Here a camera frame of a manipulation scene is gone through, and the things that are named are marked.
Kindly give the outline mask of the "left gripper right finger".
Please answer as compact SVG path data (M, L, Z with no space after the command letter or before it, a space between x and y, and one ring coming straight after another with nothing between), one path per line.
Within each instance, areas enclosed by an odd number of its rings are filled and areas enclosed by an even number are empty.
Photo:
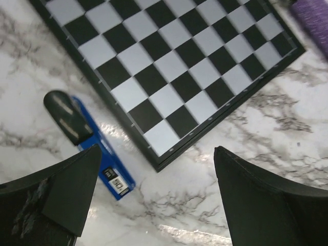
M327 245L327 190L283 178L222 146L214 165L233 245Z

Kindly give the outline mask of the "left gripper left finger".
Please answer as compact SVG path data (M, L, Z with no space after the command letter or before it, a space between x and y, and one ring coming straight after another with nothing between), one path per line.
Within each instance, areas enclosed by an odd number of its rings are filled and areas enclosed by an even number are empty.
M98 145L1 184L1 245L75 245L101 162Z

